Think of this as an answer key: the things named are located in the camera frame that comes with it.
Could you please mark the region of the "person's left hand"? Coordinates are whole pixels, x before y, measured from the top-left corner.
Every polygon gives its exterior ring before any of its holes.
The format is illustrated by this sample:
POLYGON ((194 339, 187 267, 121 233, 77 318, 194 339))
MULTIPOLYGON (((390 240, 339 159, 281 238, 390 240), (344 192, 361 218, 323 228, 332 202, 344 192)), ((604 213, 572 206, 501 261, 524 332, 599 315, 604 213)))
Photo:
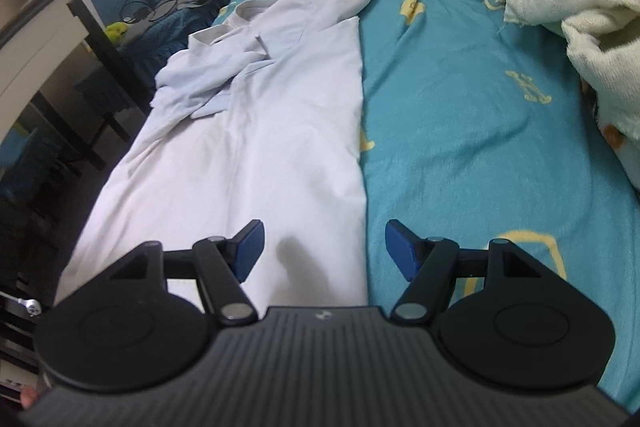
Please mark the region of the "person's left hand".
POLYGON ((38 391, 33 387, 25 386, 20 391, 20 401, 24 410, 30 409, 39 399, 38 391))

